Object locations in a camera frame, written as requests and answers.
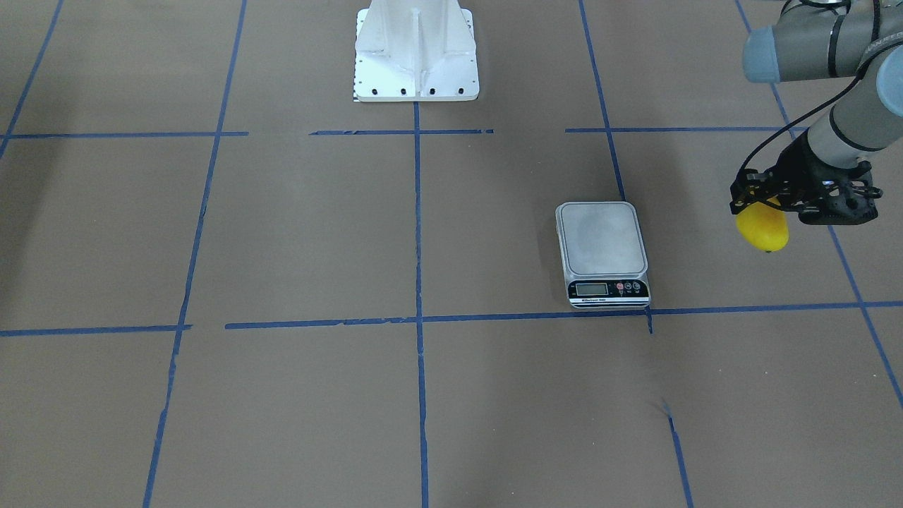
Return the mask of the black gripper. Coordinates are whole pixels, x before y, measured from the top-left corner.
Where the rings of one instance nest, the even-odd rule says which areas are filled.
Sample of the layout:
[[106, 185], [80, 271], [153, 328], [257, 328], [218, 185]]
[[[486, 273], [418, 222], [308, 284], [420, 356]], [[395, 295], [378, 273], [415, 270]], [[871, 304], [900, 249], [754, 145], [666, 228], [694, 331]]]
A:
[[770, 169], [737, 171], [729, 187], [729, 209], [732, 215], [740, 215], [760, 203], [776, 210], [777, 206], [770, 203], [776, 200], [778, 206], [792, 211], [826, 212], [836, 177], [836, 169], [813, 151], [806, 131], [781, 151]]

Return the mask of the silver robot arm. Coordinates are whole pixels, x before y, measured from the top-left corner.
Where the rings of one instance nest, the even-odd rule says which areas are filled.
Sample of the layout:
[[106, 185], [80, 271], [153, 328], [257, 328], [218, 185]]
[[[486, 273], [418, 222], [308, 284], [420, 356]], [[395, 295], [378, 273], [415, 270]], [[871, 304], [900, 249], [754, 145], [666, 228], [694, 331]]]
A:
[[731, 213], [754, 205], [800, 222], [857, 225], [877, 218], [883, 191], [871, 157], [901, 139], [901, 3], [788, 1], [774, 25], [749, 33], [743, 71], [752, 83], [849, 78], [815, 107], [816, 122], [765, 171], [742, 164]]

